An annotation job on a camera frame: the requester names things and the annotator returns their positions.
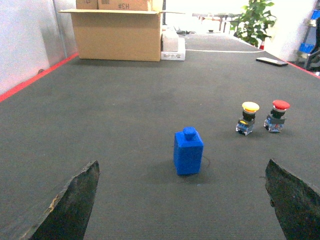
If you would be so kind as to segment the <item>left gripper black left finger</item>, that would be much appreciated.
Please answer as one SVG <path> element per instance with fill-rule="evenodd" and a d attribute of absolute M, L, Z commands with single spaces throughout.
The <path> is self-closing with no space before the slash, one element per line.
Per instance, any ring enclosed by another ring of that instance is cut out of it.
<path fill-rule="evenodd" d="M 99 162 L 89 162 L 52 200 L 39 223 L 29 230 L 29 238 L 82 240 L 95 203 L 99 177 Z"/>

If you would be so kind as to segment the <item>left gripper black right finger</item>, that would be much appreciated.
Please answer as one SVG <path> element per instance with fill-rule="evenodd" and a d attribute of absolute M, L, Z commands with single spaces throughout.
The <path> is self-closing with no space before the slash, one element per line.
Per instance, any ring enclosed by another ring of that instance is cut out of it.
<path fill-rule="evenodd" d="M 320 190 L 270 159 L 265 189 L 287 240 L 320 238 Z"/>

